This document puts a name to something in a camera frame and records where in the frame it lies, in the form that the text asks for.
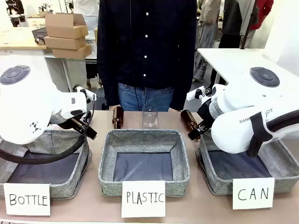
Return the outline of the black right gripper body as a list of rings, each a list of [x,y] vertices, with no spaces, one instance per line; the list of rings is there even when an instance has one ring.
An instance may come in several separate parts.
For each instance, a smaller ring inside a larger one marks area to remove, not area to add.
[[[197,111],[197,114],[202,118],[202,121],[199,124],[208,126],[208,129],[210,129],[213,124],[213,117],[209,111],[210,103],[210,101],[204,102]]]

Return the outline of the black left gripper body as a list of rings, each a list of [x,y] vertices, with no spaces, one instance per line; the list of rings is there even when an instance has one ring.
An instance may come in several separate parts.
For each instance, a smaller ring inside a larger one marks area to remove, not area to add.
[[[91,120],[92,120],[92,112],[90,110],[87,110],[84,113],[81,113],[78,115],[78,122],[80,128],[88,128]]]

